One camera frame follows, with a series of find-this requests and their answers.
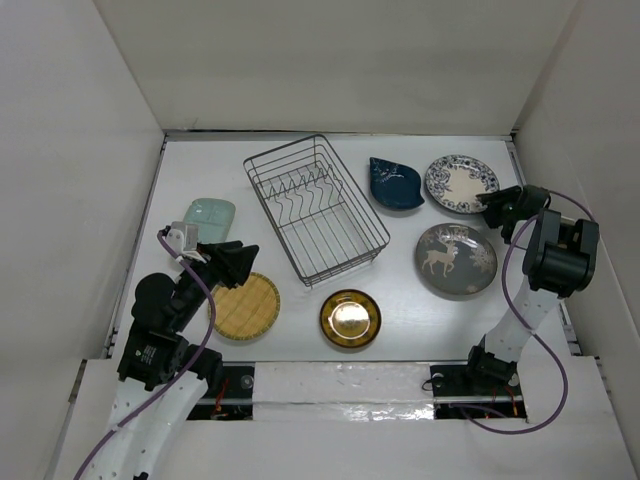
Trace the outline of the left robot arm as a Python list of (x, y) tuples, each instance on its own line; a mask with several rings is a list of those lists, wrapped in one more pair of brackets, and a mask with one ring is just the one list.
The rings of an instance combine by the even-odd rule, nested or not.
[(107, 432), (85, 479), (154, 478), (196, 403), (222, 387), (221, 354), (181, 333), (215, 287), (247, 281), (259, 248), (233, 241), (197, 250), (203, 260), (181, 259), (177, 279), (153, 273), (136, 286)]

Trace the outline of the round bamboo woven plate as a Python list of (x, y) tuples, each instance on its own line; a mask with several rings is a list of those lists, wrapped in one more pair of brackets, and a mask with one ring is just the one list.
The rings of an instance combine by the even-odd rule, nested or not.
[(280, 313), (277, 287), (257, 272), (252, 272), (242, 286), (216, 286), (212, 296), (216, 307), (214, 329), (229, 340), (257, 339), (274, 325)]

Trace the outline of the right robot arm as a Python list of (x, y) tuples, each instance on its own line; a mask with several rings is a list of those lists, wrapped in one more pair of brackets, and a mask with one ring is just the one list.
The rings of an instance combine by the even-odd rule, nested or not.
[[(508, 310), (472, 347), (461, 371), (463, 384), (474, 393), (508, 383), (525, 345), (549, 311), (574, 292), (586, 289), (594, 276), (599, 224), (592, 215), (576, 221), (564, 219), (551, 208), (552, 198), (560, 195), (525, 185), (476, 196), (485, 207), (487, 226), (501, 230), (509, 249), (501, 273)], [(518, 224), (532, 226), (533, 231), (522, 263), (523, 282), (516, 296), (510, 297), (506, 274), (519, 238), (515, 231)]]

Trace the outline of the blue floral round plate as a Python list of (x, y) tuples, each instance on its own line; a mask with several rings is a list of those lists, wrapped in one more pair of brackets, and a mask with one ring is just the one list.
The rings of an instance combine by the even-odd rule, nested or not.
[(500, 190), (498, 177), (489, 166), (461, 154), (434, 160), (426, 170), (424, 184), (440, 206), (457, 214), (483, 212), (486, 206), (478, 196)]

